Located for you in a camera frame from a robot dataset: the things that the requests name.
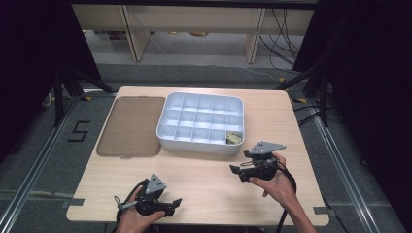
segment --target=wire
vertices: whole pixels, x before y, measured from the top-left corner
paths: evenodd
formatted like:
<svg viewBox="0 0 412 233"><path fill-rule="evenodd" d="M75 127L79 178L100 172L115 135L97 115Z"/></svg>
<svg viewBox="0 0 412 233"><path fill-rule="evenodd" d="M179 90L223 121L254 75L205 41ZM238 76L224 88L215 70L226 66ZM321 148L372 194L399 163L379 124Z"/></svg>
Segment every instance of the wire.
<svg viewBox="0 0 412 233"><path fill-rule="evenodd" d="M309 106L305 106L305 107L301 107L301 108L294 109L293 111L296 112L296 111L299 111L299 110L309 109L309 108L321 108L321 107L319 107L319 106L317 106L317 105L309 105Z"/></svg>
<svg viewBox="0 0 412 233"><path fill-rule="evenodd" d="M287 23L288 10L284 9L283 12L284 12L284 20L283 20L282 26L281 26L281 24L279 23L278 18L276 17L275 11L272 9L272 14L273 14L273 16L276 20L276 24L278 25L278 28L279 28L279 35L276 38L276 41L274 41L274 43L275 43L275 45L277 45L282 50L289 51L291 53L292 57L293 57L293 60L296 60L296 56L295 56L296 52L293 51L292 47L294 47L297 50L297 52L299 52L299 49L291 42L291 40L289 38L288 23ZM284 38L285 42L287 43L289 49L285 49L285 48L283 48L283 47L281 47L277 44L277 41L279 40L279 37L281 35Z"/></svg>
<svg viewBox="0 0 412 233"><path fill-rule="evenodd" d="M275 46L275 44L272 47L269 47L266 42L263 40L263 38L261 38L261 36L259 36L260 40L263 42L263 44L269 49L270 54L274 53L275 55L279 56L279 58L281 58L282 60L288 62L290 65L293 65L294 63L290 60L288 60L287 58L285 58L282 54L280 54L279 52L275 51L273 49L273 47Z"/></svg>
<svg viewBox="0 0 412 233"><path fill-rule="evenodd" d="M306 123L307 121L309 121L309 119L318 117L320 114L321 114L321 112L318 111L318 112L315 112L314 114L308 116L307 118L305 118L305 119L303 119L303 120L300 120L300 121L299 121L299 127L302 126L302 125L303 125L304 123Z"/></svg>

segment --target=finger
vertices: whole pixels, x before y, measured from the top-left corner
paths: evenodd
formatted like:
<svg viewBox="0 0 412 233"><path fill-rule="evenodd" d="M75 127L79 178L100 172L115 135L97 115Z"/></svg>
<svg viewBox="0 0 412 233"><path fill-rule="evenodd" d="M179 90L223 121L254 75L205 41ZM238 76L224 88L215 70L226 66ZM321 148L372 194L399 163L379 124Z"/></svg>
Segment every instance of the finger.
<svg viewBox="0 0 412 233"><path fill-rule="evenodd" d="M257 178L257 177L250 177L249 182L253 183L254 185L259 186L259 187L264 187L265 186L265 181L260 179L260 178Z"/></svg>
<svg viewBox="0 0 412 233"><path fill-rule="evenodd" d="M286 166L286 158L277 152L272 152L273 156Z"/></svg>
<svg viewBox="0 0 412 233"><path fill-rule="evenodd" d="M164 217L164 215L166 215L166 212L154 212L148 216L148 219L150 222L154 222Z"/></svg>
<svg viewBox="0 0 412 233"><path fill-rule="evenodd" d="M136 199L137 193L139 193L140 190L142 190L143 186L139 186L138 188L136 188L136 190L134 190L133 194L130 196L130 199L128 200L128 202L133 202Z"/></svg>

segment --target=black cable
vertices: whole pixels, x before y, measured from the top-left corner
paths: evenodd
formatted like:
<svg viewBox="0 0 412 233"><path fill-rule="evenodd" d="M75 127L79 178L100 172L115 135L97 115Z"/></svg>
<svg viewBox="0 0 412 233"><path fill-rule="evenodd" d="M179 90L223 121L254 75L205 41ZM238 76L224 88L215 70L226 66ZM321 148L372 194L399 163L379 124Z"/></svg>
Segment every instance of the black cable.
<svg viewBox="0 0 412 233"><path fill-rule="evenodd" d="M273 49L274 45L272 47L269 47L266 42L263 40L263 38L261 38L261 36L259 36L260 40L263 42L263 44L266 46L266 48L270 51L271 53L274 53L275 55L279 56L279 58L281 58L282 60L288 62L290 65L293 65L294 63L290 60L288 60L287 58L285 58L282 54L280 54L279 52L275 51Z"/></svg>
<svg viewBox="0 0 412 233"><path fill-rule="evenodd" d="M334 211L334 213L335 213L335 218L336 218L336 220L339 222L340 226L342 226L343 230L344 230L346 233L349 233L348 229L347 229L346 226L343 224L342 220L341 220L340 217L337 215L336 211L329 205L329 203L327 202L327 200L325 199L325 197L324 197L323 195L322 195L322 199L324 199L324 202L325 202L326 206L327 206L331 211Z"/></svg>
<svg viewBox="0 0 412 233"><path fill-rule="evenodd" d="M285 174L285 176L289 179L289 181L292 183L292 188L294 190L294 193L297 192L297 185L296 185L296 180L294 179L294 177L292 176L292 174L288 171L288 169L286 168L285 164L278 162L279 164L282 164L282 166L284 166L284 168L280 168L278 166L278 170L283 172ZM282 231L282 226L285 222L286 216L288 215L288 212L286 210L284 210L282 212L282 216L281 219L279 220L279 224L278 224L278 228L276 229L276 233L280 233Z"/></svg>
<svg viewBox="0 0 412 233"><path fill-rule="evenodd" d="M302 126L304 123L306 123L307 121L309 121L309 119L314 118L314 117L318 117L321 115L321 112L315 112L314 114L308 116L307 118L300 120L299 121L299 127Z"/></svg>
<svg viewBox="0 0 412 233"><path fill-rule="evenodd" d="M305 107L301 107L301 108L294 109L293 111L296 112L296 111L299 111L299 110L309 109L309 108L320 108L320 107L317 106L317 105L309 105L309 106L305 106Z"/></svg>
<svg viewBox="0 0 412 233"><path fill-rule="evenodd" d="M274 11L273 9L272 9L272 15L274 16L274 18L275 18L275 20L276 20L276 23L278 24L278 28L279 28L279 35L278 35L278 37L276 38L276 41L274 41L274 43L275 43L279 48L281 48L281 49L283 49L283 50L287 50L287 49L282 48L281 46L279 46L279 45L277 44L277 41L278 41L279 37L282 35L282 37L284 38L285 42L287 43L287 45L288 45L288 47L289 47L289 49L288 49L287 51L289 51L289 52L291 53L291 55L292 55L292 57L293 57L293 60L295 60L295 59L296 59L296 57L295 57L295 52L293 51L292 47L296 48L297 51L299 51L299 49L298 49L298 48L291 42L291 40L289 39L288 23L287 23L287 21L286 21L287 15L288 15L288 10L287 10L287 9L284 9L284 21L283 21L283 23L282 23L282 26L281 26L281 24L279 23L279 20L278 20L278 18L276 17L275 11Z"/></svg>

